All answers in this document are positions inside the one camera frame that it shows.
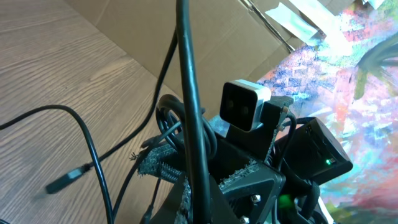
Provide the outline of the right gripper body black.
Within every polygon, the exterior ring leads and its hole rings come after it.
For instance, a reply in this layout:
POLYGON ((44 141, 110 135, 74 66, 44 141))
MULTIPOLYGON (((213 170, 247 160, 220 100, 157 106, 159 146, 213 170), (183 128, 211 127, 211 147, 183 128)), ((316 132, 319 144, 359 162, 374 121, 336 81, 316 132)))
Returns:
POLYGON ((263 103, 261 125, 252 131, 230 126, 218 138, 214 178, 240 223, 319 223, 315 207, 319 186, 301 179, 284 157, 292 145, 297 120, 293 99, 273 96, 263 103))

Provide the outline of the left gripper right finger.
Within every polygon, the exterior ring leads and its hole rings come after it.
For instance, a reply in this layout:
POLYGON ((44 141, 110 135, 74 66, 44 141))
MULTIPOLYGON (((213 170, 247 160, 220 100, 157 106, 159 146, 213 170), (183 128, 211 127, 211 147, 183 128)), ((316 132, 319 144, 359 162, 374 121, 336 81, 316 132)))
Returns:
POLYGON ((241 224, 215 179, 205 179, 204 202, 201 206, 201 222, 210 224, 241 224))

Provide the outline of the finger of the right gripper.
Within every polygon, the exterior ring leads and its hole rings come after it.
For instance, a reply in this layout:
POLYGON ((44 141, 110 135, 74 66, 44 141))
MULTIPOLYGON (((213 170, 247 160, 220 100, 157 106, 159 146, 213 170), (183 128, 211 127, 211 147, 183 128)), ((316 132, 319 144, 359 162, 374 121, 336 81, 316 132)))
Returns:
POLYGON ((178 152, 167 141, 161 140, 139 164, 137 171, 140 175, 151 175, 174 184, 183 173, 183 168, 178 168, 178 160, 178 152))
POLYGON ((251 161, 223 179, 219 188, 238 218, 266 218, 284 184, 279 171, 251 161))

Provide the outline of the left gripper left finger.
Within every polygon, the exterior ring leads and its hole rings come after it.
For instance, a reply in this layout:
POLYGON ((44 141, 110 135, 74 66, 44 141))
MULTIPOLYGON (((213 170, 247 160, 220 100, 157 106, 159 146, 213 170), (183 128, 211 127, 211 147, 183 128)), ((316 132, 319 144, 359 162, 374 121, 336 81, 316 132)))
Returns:
POLYGON ((199 223, 197 183, 194 176, 182 174, 149 223, 199 223))

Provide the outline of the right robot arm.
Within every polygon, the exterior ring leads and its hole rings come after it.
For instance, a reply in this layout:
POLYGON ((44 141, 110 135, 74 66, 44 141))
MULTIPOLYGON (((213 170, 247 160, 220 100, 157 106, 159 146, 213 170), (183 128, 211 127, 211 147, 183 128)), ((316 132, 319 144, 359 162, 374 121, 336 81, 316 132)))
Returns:
MULTIPOLYGON (((341 144, 317 118, 296 118, 288 96, 228 93, 220 115, 226 136, 204 124, 210 173, 212 223, 325 223, 320 186, 353 167, 341 144)), ((184 105, 164 95, 155 114, 161 134, 138 155, 140 174, 174 184, 158 212, 142 223, 192 223, 193 205, 183 166, 184 105)))

